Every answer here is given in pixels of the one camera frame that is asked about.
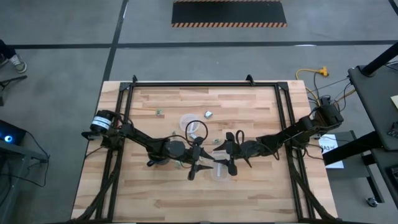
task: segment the white paper sign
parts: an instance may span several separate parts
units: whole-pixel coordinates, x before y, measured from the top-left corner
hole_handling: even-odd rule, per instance
[[[337,141],[335,140],[336,136],[334,134],[324,134],[319,139],[319,145],[323,149],[323,153],[327,153],[328,151],[334,150],[338,147]],[[326,166],[327,169],[344,169],[344,165],[342,161],[338,161]]]

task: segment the concrete floor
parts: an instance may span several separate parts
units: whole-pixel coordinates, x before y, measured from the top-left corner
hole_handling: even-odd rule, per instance
[[[0,24],[8,44],[111,43],[122,0],[2,0]],[[387,0],[282,0],[285,29],[172,29],[171,0],[130,0],[120,43],[211,41],[394,40],[398,16]],[[319,47],[213,47],[117,49],[110,80],[291,80],[300,68],[327,66],[318,87],[341,80],[347,69],[368,63],[388,45]],[[12,223],[60,222],[70,218],[109,49],[18,50],[28,63],[28,79],[6,91],[0,119],[27,129],[51,155],[47,185],[23,186]],[[11,64],[0,75],[14,76]],[[313,88],[313,75],[300,75]],[[321,91],[336,96],[348,81]],[[334,132],[354,130],[357,137],[373,130],[357,95],[347,99],[345,122]],[[397,209],[377,167],[372,167],[386,200],[377,208],[366,179],[330,179],[339,217],[348,221],[396,223]],[[41,181],[44,168],[29,178]]]

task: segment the wooden tabletop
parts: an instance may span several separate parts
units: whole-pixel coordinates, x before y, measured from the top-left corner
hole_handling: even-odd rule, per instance
[[[298,120],[310,112],[307,94],[303,81],[288,83],[294,115]],[[119,84],[104,82],[99,110],[115,109]],[[156,116],[159,109],[162,114]],[[213,116],[204,118],[205,111],[211,111]],[[284,111],[288,118],[285,101]],[[209,136],[203,145],[210,154],[218,146],[213,141],[219,139],[223,142],[228,131],[235,133],[242,129],[245,140],[280,131],[275,93],[271,87],[134,88],[129,117],[137,129],[153,138],[166,137],[174,131],[183,135],[179,121],[187,113],[196,114],[208,126]],[[203,126],[195,134],[204,136]],[[100,143],[90,142],[87,153]],[[317,147],[308,147],[308,152],[311,156],[322,157]],[[279,154],[279,161],[273,156],[250,158],[252,169],[243,160],[236,161],[238,175],[228,180],[214,180],[212,170],[202,170],[196,174],[194,181],[189,181],[189,169],[181,167],[178,162],[147,167],[146,150],[127,140],[114,222],[297,221],[284,147]],[[103,149],[86,159],[72,218],[82,214],[98,193],[105,158],[106,150]],[[305,157],[304,161],[312,192],[328,212],[336,216],[323,161],[309,157]],[[212,166],[207,159],[200,162]],[[306,211],[303,193],[300,193],[302,207]],[[105,201],[104,215],[107,211],[108,201]]]

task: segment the floor mat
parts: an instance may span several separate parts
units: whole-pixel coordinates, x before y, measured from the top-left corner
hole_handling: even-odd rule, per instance
[[[287,27],[280,1],[174,1],[172,27]]]

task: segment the transparent container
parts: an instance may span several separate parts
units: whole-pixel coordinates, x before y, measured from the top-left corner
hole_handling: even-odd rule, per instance
[[[180,119],[181,130],[185,132],[185,128],[187,127],[187,124],[194,120],[199,120],[198,116],[196,116],[194,114],[185,114],[184,116],[182,116]],[[200,126],[199,122],[191,123],[187,130],[188,134],[191,134],[191,133],[194,133],[195,131],[197,131],[199,126]]]
[[[229,159],[229,155],[226,151],[214,151],[211,153],[211,156],[218,159]],[[216,181],[227,181],[231,179],[230,174],[228,173],[228,167],[226,165],[220,164],[218,162],[212,162],[213,169],[211,170],[211,178]]]

